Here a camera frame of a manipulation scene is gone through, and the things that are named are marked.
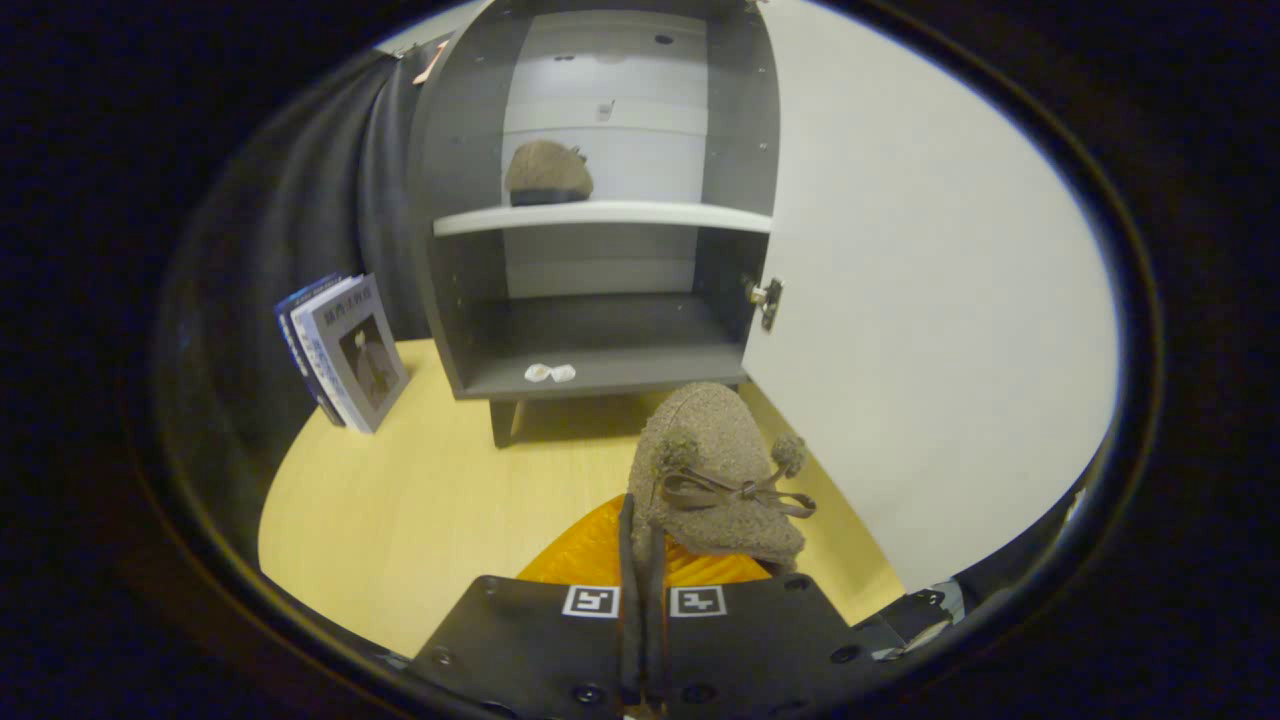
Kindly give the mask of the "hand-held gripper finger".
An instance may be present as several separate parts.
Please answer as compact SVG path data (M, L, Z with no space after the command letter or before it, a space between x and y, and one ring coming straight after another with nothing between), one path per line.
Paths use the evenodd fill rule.
M411 675L504 719L622 717L643 675L632 515L626 495L614 512L617 582L477 577L412 659Z
M666 585L666 533L650 532L646 688L667 719L827 719L878 694L863 633L815 579Z

